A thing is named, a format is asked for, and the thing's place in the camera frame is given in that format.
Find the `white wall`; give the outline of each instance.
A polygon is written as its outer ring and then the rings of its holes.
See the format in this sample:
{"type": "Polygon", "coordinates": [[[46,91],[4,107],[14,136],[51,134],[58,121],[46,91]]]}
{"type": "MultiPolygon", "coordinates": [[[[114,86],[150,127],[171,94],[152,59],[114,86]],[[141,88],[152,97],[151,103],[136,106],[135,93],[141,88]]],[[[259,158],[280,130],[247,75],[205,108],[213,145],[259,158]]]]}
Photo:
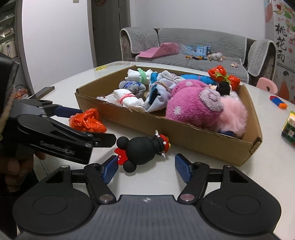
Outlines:
{"type": "Polygon", "coordinates": [[[130,0],[131,26],[199,28],[265,38],[263,0],[130,0]]]}
{"type": "Polygon", "coordinates": [[[35,92],[93,68],[87,0],[23,0],[22,33],[35,92]]]}

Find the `pink plush toy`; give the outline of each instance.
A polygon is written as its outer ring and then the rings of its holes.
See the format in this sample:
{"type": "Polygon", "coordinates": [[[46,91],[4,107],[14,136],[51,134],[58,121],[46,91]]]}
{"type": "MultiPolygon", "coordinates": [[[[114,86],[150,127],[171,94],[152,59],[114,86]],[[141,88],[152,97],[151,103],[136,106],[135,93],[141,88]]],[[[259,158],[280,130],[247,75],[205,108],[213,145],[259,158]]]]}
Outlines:
{"type": "Polygon", "coordinates": [[[184,89],[186,87],[204,88],[204,87],[208,87],[208,85],[196,79],[183,80],[176,84],[176,86],[173,88],[171,96],[173,97],[175,93],[177,93],[179,90],[184,89]]]}
{"type": "Polygon", "coordinates": [[[221,97],[223,112],[220,114],[216,132],[233,132],[235,137],[242,137],[247,124],[247,110],[244,104],[231,96],[221,97]]]}
{"type": "Polygon", "coordinates": [[[223,111],[220,100],[220,94],[212,89],[185,87],[169,100],[166,118],[211,130],[223,111]]]}

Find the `smartphone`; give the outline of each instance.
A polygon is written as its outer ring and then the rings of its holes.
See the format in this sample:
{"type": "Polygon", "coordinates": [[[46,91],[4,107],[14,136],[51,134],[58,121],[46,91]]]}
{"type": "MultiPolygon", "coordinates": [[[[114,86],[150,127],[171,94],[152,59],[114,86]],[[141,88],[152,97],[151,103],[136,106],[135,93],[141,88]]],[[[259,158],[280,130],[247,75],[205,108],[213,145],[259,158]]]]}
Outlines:
{"type": "Polygon", "coordinates": [[[46,96],[48,93],[50,93],[53,90],[54,90],[54,86],[45,87],[45,88],[41,89],[39,92],[37,92],[36,94],[30,96],[29,98],[40,100],[41,98],[43,98],[44,96],[46,96]]]}

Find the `red plastic bag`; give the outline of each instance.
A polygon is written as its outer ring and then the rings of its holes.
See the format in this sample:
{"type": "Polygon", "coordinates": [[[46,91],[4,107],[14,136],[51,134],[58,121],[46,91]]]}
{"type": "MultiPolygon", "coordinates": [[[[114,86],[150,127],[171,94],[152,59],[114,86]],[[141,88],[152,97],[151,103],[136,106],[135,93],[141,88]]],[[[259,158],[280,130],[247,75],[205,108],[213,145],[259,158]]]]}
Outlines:
{"type": "Polygon", "coordinates": [[[208,71],[209,76],[217,82],[228,81],[232,89],[235,91],[237,86],[240,84],[240,79],[234,75],[227,75],[226,70],[223,66],[218,65],[215,68],[212,68],[208,71]]]}
{"type": "Polygon", "coordinates": [[[85,132],[105,133],[106,127],[102,124],[97,109],[91,108],[84,113],[77,113],[69,119],[70,127],[85,132]]]}

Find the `pink fluffy fur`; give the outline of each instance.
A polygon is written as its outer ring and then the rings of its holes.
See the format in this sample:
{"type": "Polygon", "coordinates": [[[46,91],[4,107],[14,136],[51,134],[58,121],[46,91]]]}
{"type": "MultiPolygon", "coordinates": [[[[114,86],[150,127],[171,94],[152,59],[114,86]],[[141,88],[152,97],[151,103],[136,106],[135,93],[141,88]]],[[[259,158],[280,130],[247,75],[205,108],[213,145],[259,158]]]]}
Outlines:
{"type": "Polygon", "coordinates": [[[216,131],[232,131],[238,138],[242,137],[247,124],[247,110],[242,102],[230,96],[221,97],[223,112],[220,114],[216,131]]]}
{"type": "Polygon", "coordinates": [[[206,87],[208,87],[208,85],[201,82],[200,80],[195,80],[195,79],[183,80],[183,81],[177,83],[176,86],[173,88],[173,91],[171,93],[171,97],[173,97],[177,92],[179,92],[181,89],[184,89],[186,87],[206,88],[206,87]]]}

